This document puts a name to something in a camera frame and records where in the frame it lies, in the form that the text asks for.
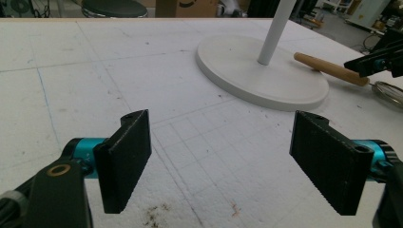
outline white cabinet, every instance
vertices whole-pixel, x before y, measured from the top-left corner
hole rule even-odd
[[[354,14],[346,21],[367,29],[373,29],[374,22],[389,2],[390,0],[363,0]]]
[[[315,7],[318,7],[318,8],[322,7],[323,1],[324,0],[317,0],[317,4],[315,5]]]

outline black cable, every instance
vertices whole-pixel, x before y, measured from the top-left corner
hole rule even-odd
[[[20,217],[15,220],[11,220],[0,226],[0,228],[21,228],[21,225],[23,224],[23,219],[24,218]]]
[[[368,54],[368,50],[363,47],[362,45],[354,45],[354,46],[349,46],[349,48],[359,51],[361,54]]]
[[[4,206],[6,206],[6,204],[7,204],[7,199],[0,199],[0,211]]]
[[[41,13],[38,9],[33,11],[33,15],[36,18],[49,18],[50,17],[50,1],[47,1],[47,4],[44,7],[44,12]]]
[[[6,204],[0,210],[0,225],[4,225],[6,222],[17,219],[19,217],[19,206],[18,203],[11,199],[6,200]]]
[[[363,46],[365,49],[367,49],[368,51],[371,51],[371,50],[374,48],[374,46],[368,47],[368,46],[366,45],[366,42],[368,41],[368,39],[370,39],[371,37],[374,37],[374,36],[377,36],[377,35],[376,35],[376,34],[371,34],[371,35],[369,35],[367,38],[365,38],[364,41],[362,42],[362,46]]]

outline floor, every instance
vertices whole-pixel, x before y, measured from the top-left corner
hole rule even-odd
[[[41,11],[47,4],[47,0],[33,0],[33,4],[34,7]],[[64,4],[67,17],[84,17],[81,13],[81,7],[73,0],[65,0]],[[367,30],[346,24],[345,19],[349,16],[347,14],[342,12],[333,14],[331,9],[315,9],[315,11],[323,14],[322,26],[320,28],[312,28],[306,21],[303,21],[302,24],[346,47],[365,54],[379,40],[376,35],[372,35]],[[50,0],[50,17],[59,17],[56,0]],[[148,17],[155,17],[154,8],[148,9]]]

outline cardboard box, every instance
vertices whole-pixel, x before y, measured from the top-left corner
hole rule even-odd
[[[240,4],[241,10],[248,11],[251,0],[238,0],[238,4]]]
[[[155,8],[155,0],[137,0],[137,2],[147,8]]]
[[[156,17],[216,17],[219,0],[157,0]]]
[[[361,0],[354,0],[354,2],[353,2],[352,5],[349,7],[349,9],[347,9],[347,14],[353,15],[353,13],[354,13],[355,10],[358,8],[358,6],[359,6],[360,3],[361,3]]]

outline chair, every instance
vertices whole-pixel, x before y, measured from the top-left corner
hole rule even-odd
[[[84,0],[82,13],[85,17],[146,17],[147,9],[132,0]]]
[[[333,10],[334,14],[337,14],[337,9],[344,9],[344,13],[346,13],[347,9],[352,5],[353,0],[350,0],[350,2],[347,1],[347,3],[344,3],[344,2],[346,2],[346,1],[337,0],[334,2],[334,1],[330,1],[330,0],[325,0],[325,1],[323,1],[322,7],[320,7],[320,8],[322,9],[325,5],[330,5],[335,8]]]

